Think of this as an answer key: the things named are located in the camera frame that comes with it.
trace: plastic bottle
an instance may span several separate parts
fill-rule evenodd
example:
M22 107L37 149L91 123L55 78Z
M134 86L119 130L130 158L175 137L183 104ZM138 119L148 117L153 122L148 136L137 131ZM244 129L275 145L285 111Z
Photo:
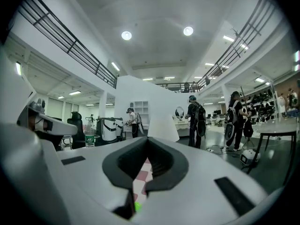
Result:
M85 126L85 146L94 147L94 124L91 120L88 121L88 124Z

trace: pillar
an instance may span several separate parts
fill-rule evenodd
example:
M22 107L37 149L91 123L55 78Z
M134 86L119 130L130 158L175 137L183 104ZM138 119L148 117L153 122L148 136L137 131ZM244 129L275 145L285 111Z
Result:
M225 85L222 85L223 96L225 99L226 110L228 110L229 102L230 102L230 91L226 88Z
M100 101L99 101L98 115L100 116L100 118L105 118L106 100L107 100L107 91L103 91L100 95Z

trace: sneaker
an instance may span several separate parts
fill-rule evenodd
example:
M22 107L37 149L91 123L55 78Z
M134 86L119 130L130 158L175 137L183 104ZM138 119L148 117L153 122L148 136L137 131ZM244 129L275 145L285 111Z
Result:
M238 149L235 149L235 148L234 148L233 151L236 152L236 151L239 151L239 150L241 150L241 149L242 149L241 147L239 147Z

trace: black pants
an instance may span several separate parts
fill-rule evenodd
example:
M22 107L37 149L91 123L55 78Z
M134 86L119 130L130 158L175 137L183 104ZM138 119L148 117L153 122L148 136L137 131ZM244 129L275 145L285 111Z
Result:
M139 128L138 128L137 124L133 123L132 124L132 137L133 138L137 137L138 130L139 130Z
M234 136L235 136L234 148L238 149L240 147L240 140L242 139L243 136L243 128L239 128L238 124L234 124L234 133L232 138L226 142L227 146L231 145L231 143L234 140Z
M198 135L196 130L197 130L196 124L190 125L188 145L189 147L195 147L200 149L201 137Z

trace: railing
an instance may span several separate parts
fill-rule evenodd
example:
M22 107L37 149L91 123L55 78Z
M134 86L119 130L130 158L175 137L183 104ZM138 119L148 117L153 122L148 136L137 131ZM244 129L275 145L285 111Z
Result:
M198 81L200 89L207 86L211 79L220 76L230 68L241 56L251 48L250 44L261 36L261 30L272 17L277 6L273 0L259 0L253 13L240 32L236 32L236 38L227 48L225 53L217 60L215 65Z
M69 56L116 88L117 78L75 37L42 0L24 0L19 12Z
M159 83L156 84L176 93L199 92L200 89L196 82L175 82L175 83Z

